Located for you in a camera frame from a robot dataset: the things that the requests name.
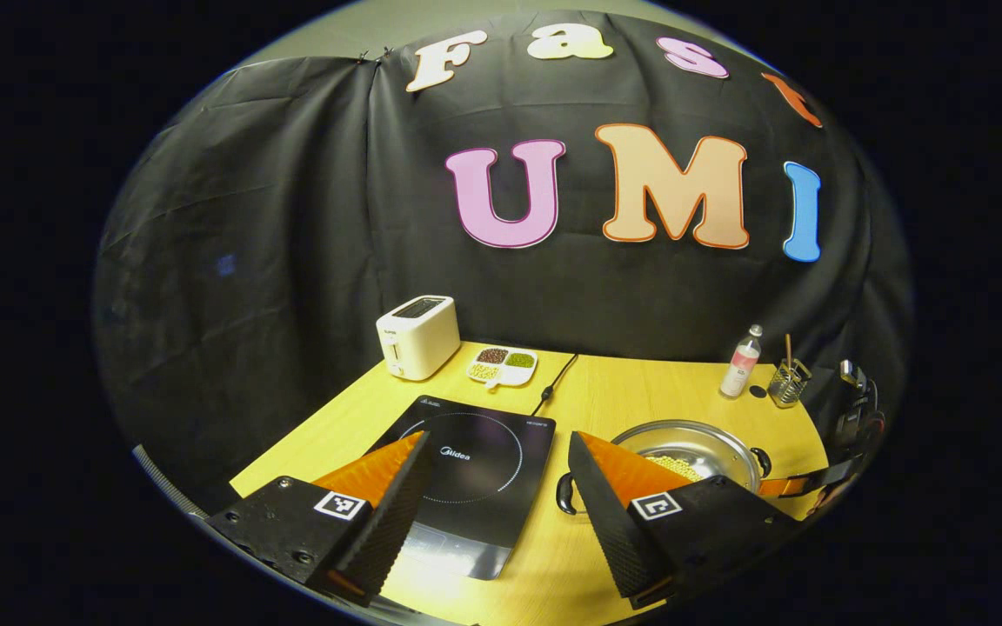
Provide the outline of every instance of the wooden table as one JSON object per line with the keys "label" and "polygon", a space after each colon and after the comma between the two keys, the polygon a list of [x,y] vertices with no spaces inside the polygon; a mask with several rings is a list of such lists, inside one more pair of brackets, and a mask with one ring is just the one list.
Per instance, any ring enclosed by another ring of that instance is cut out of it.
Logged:
{"label": "wooden table", "polygon": [[[539,365],[528,384],[490,392],[465,374],[482,346],[463,342],[454,357],[427,381],[395,378],[381,362],[238,473],[230,485],[245,497],[282,475],[303,480],[326,475],[365,455],[422,395],[502,412],[530,413],[540,400],[540,392],[551,385],[571,357],[537,353]],[[726,364],[580,356],[537,413],[556,421],[556,435],[528,522],[501,575],[494,580],[477,580],[445,574],[402,556],[390,571],[381,595],[450,622],[481,626],[609,623],[635,615],[637,611],[627,599],[616,593],[588,517],[565,515],[554,503],[556,481],[568,471],[571,432],[610,440],[633,425],[653,420],[693,420],[731,433],[748,447],[763,448],[772,457],[769,478],[827,467],[822,441],[802,405],[777,409],[771,399],[748,395],[747,386],[737,400],[725,400],[716,389],[726,368]],[[775,366],[760,364],[748,385],[767,387],[773,373]],[[818,491],[771,502],[796,519],[804,519],[816,497]],[[574,504],[584,511],[577,493]]]}

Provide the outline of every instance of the brown beans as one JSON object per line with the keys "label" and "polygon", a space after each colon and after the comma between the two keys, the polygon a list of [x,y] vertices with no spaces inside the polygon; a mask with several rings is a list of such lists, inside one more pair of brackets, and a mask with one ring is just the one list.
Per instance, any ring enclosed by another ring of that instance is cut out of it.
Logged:
{"label": "brown beans", "polygon": [[509,354],[508,350],[486,348],[478,355],[478,361],[481,361],[482,364],[500,364],[501,361],[504,361],[506,354]]}

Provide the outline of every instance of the white sectioned tray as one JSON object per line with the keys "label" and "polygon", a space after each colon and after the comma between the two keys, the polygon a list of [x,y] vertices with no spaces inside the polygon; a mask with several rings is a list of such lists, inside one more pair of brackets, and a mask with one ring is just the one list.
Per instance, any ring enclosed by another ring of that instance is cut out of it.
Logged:
{"label": "white sectioned tray", "polygon": [[[489,362],[481,361],[482,356],[488,352],[503,353],[500,364],[489,364]],[[514,354],[524,354],[524,356],[532,357],[532,365],[526,368],[509,366],[508,362]],[[466,376],[470,377],[471,380],[484,382],[485,389],[493,389],[498,385],[518,387],[532,380],[532,374],[536,372],[536,366],[539,364],[539,357],[535,353],[529,352],[529,350],[505,348],[505,346],[486,346],[484,349],[474,353],[474,358],[470,360],[470,365],[466,366]]]}

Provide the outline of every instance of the letter cutout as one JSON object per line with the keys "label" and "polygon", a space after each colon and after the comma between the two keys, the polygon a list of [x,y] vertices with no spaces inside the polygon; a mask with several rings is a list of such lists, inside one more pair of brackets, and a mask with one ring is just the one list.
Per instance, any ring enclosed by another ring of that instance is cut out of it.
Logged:
{"label": "letter cutout", "polygon": [[567,146],[553,139],[534,139],[512,147],[513,157],[523,161],[528,171],[529,198],[528,213],[514,221],[497,217],[493,211],[489,170],[497,162],[497,151],[476,148],[450,155],[446,167],[454,174],[463,229],[494,247],[527,247],[548,238],[559,219],[556,160],[565,151]]}
{"label": "letter cutout", "polygon": [[788,104],[791,104],[791,108],[795,109],[797,114],[803,115],[803,119],[808,120],[808,122],[815,124],[815,126],[818,126],[819,128],[822,128],[822,120],[816,117],[816,115],[807,108],[807,100],[803,99],[803,95],[800,95],[799,91],[795,91],[795,89],[789,87],[788,84],[779,76],[764,74],[764,72],[761,72],[761,76],[764,76],[764,78],[769,79],[772,84],[775,84],[776,88],[780,90],[781,94],[783,94],[783,98],[788,100]]}
{"label": "letter cutout", "polygon": [[454,72],[446,68],[446,63],[451,61],[456,66],[466,63],[466,59],[470,58],[469,44],[477,46],[479,43],[484,43],[485,39],[485,31],[476,30],[417,50],[417,56],[420,56],[417,76],[407,84],[405,91],[420,91],[441,82],[448,82],[451,76],[454,76]]}
{"label": "letter cutout", "polygon": [[601,31],[584,23],[553,23],[532,31],[536,41],[528,44],[529,55],[536,59],[604,59],[613,49],[601,40]]}
{"label": "letter cutout", "polygon": [[815,171],[800,163],[788,160],[783,163],[784,173],[791,178],[795,193],[795,222],[791,236],[783,242],[783,252],[795,260],[813,262],[819,259],[819,189],[822,178]]}
{"label": "letter cutout", "polygon": [[700,46],[671,39],[670,36],[660,36],[656,39],[656,46],[667,52],[663,58],[671,61],[673,66],[679,69],[713,78],[728,78],[728,70],[721,67],[720,63],[713,60],[713,55]]}
{"label": "letter cutout", "polygon": [[601,230],[617,241],[647,241],[656,225],[644,214],[651,195],[663,228],[672,239],[682,237],[699,203],[704,202],[695,240],[711,247],[742,248],[748,244],[740,193],[740,163],[748,153],[740,143],[702,137],[683,170],[655,132],[635,123],[607,123],[593,135],[613,151],[616,210]]}

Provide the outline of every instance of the induction cooktop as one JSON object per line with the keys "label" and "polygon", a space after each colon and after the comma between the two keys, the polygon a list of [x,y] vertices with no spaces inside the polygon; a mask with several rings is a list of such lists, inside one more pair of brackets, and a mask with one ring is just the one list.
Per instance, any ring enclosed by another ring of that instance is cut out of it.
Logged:
{"label": "induction cooktop", "polygon": [[370,451],[420,431],[431,433],[435,465],[401,554],[497,578],[544,478],[556,423],[421,396]]}

